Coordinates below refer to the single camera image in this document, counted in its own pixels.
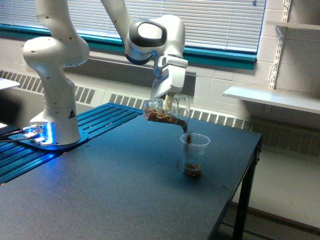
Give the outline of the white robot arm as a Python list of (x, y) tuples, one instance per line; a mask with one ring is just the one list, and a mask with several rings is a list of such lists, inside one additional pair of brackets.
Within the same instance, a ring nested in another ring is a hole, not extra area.
[[(104, 0), (102, 4), (121, 38), (126, 58), (136, 65), (154, 60), (156, 78), (150, 96), (164, 98), (164, 107), (169, 109), (185, 82), (185, 24), (174, 15), (133, 20), (123, 0)], [(44, 109), (30, 121), (32, 130), (25, 136), (44, 147), (74, 144), (81, 138), (75, 85), (64, 69), (85, 63), (89, 46), (72, 24), (67, 1), (37, 0), (35, 8), (50, 36), (27, 40), (23, 47), (24, 60), (39, 75), (44, 89)]]

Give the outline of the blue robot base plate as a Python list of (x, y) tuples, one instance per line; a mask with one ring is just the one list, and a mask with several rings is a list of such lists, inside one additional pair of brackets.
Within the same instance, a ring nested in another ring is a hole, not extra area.
[(18, 139), (22, 139), (24, 137), (22, 133), (11, 135), (8, 137), (8, 139), (9, 140), (16, 140), (17, 143), (19, 143), (25, 147), (34, 148), (36, 150), (43, 150), (46, 152), (50, 152), (50, 151), (65, 152), (65, 151), (70, 151), (78, 146), (81, 146), (89, 140), (88, 133), (86, 133), (84, 131), (80, 131), (79, 134), (80, 134), (80, 140), (78, 140), (75, 143), (65, 144), (65, 145), (56, 145), (56, 144), (54, 144), (54, 145), (41, 145), (31, 139), (18, 140)]

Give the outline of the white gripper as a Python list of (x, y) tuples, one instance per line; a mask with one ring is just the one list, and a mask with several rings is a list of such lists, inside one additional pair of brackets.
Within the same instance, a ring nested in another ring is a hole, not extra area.
[(151, 99), (165, 95), (163, 109), (170, 111), (175, 94), (182, 91), (185, 83), (188, 61), (175, 55), (159, 55), (154, 65), (156, 79), (151, 87)]

